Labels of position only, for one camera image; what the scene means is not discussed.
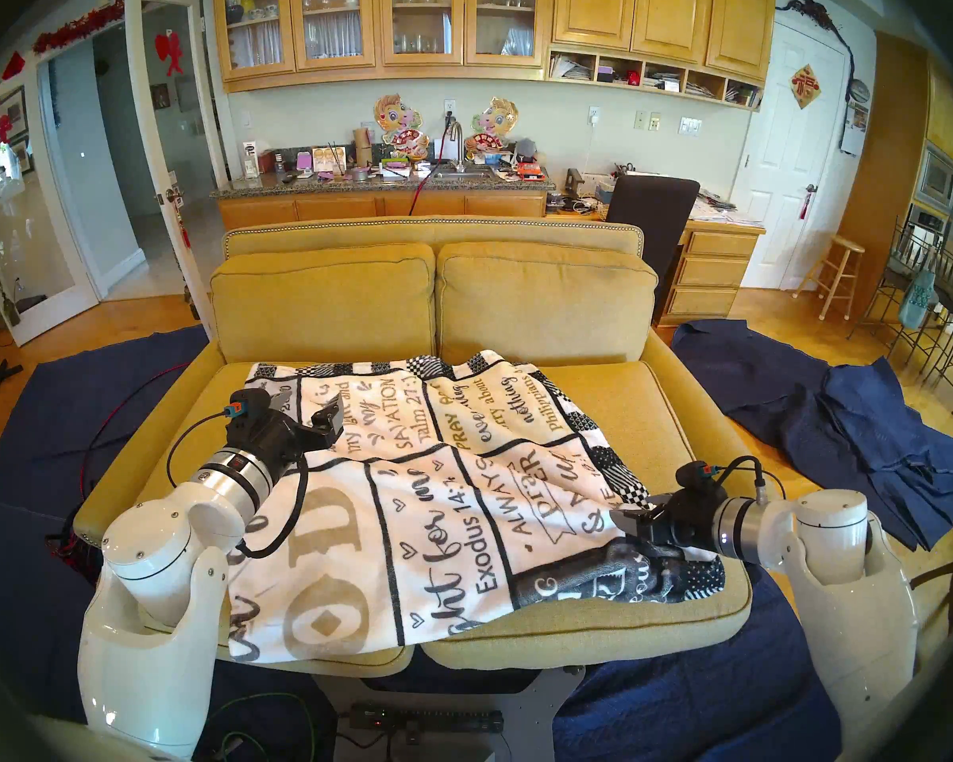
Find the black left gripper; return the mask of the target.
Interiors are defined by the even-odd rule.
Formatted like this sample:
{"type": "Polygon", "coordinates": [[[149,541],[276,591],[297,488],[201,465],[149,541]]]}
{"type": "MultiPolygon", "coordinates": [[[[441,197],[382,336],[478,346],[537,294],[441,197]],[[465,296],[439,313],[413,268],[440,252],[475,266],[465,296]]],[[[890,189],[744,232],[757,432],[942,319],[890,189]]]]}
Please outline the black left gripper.
{"type": "MultiPolygon", "coordinates": [[[[226,447],[255,457],[269,477],[282,477],[304,453],[306,427],[288,415],[291,387],[235,391],[226,405],[226,447]]],[[[334,447],[344,428],[344,404],[335,395],[309,420],[309,452],[334,447]]]]}

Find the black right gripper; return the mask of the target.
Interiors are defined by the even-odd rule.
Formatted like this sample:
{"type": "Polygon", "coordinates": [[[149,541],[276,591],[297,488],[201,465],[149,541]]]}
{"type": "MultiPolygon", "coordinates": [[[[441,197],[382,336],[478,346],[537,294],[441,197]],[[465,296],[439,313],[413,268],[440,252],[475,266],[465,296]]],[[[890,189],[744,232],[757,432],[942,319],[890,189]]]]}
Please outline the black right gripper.
{"type": "Polygon", "coordinates": [[[727,503],[727,490],[716,470],[696,460],[678,468],[675,480],[679,489],[672,497],[626,503],[623,513],[611,514],[612,523],[626,537],[636,537],[651,546],[673,546],[673,530],[676,546],[717,553],[713,524],[727,503]],[[669,516],[664,513],[666,506],[669,516]]]}

